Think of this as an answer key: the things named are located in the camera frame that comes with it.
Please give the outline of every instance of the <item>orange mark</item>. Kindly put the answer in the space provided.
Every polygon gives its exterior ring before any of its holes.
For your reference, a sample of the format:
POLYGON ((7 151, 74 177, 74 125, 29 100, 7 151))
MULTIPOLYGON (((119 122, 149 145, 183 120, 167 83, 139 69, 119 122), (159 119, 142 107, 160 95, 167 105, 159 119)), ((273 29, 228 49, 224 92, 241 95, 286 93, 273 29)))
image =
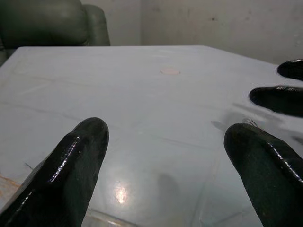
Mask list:
POLYGON ((7 181, 11 186, 14 186, 14 187, 17 187, 17 188, 20 187, 19 184, 17 184, 16 182, 14 182, 13 180, 11 180, 9 178, 6 178, 6 177, 1 176, 1 175, 0 175, 0 178, 7 181))

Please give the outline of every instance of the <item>table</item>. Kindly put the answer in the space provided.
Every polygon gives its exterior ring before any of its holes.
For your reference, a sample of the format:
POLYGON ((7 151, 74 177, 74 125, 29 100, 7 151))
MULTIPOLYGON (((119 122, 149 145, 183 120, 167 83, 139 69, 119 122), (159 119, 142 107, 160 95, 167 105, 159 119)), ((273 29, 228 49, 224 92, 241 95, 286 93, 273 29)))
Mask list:
POLYGON ((89 208, 140 226, 262 226, 224 132, 252 119, 300 156, 301 120, 255 106, 276 65, 205 46, 22 47, 0 68, 0 207, 60 139, 99 117, 110 142, 89 208))

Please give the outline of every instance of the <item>gray leather chair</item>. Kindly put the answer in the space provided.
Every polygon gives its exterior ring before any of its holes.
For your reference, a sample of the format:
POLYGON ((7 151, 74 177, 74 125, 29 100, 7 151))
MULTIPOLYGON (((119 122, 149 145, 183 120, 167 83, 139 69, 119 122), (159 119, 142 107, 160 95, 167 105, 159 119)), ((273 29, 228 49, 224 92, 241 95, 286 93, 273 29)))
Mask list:
POLYGON ((104 11, 79 0, 0 0, 0 66, 21 46, 109 46, 104 11))

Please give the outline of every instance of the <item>gloved hand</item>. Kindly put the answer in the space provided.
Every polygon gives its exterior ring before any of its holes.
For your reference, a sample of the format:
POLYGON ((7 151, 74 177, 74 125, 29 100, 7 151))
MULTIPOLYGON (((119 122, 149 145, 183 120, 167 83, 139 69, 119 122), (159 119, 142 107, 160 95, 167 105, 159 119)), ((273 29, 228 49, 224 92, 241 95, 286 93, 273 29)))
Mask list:
MULTIPOLYGON (((303 80, 303 60, 288 61, 277 71, 303 80)), ((274 112, 303 117, 302 88, 260 87, 250 92, 250 99, 274 112)), ((302 227, 301 157, 284 141, 245 123, 226 131, 224 147, 263 226, 302 227)))
POLYGON ((1 227, 80 227, 107 144, 99 118, 82 121, 23 182, 0 214, 1 227))

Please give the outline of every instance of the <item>stain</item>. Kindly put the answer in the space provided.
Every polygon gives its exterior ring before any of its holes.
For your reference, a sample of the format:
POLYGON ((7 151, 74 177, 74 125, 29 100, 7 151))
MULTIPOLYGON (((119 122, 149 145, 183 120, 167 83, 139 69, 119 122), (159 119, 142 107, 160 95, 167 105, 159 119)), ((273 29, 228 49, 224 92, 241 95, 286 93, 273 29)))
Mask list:
POLYGON ((301 41, 300 40, 297 40, 294 44, 294 46, 299 46, 301 44, 301 41))
POLYGON ((9 179, 9 178, 6 178, 4 176, 1 176, 0 175, 0 178, 5 180, 7 183, 9 183, 11 186, 14 186, 14 187, 20 187, 19 184, 17 184, 16 182, 14 182, 13 180, 9 179))
POLYGON ((175 69, 163 69, 160 72, 162 74, 165 74, 165 75, 178 75, 178 74, 180 74, 180 71, 175 70, 175 69))
POLYGON ((0 197, 7 202, 19 188, 19 184, 13 180, 0 175, 0 197))
POLYGON ((291 16, 294 20, 300 20, 303 15, 303 4, 295 4, 291 10, 291 16))
POLYGON ((152 10, 153 10, 154 12, 161 12, 161 9, 160 9, 159 6, 154 6, 154 7, 152 7, 152 10))

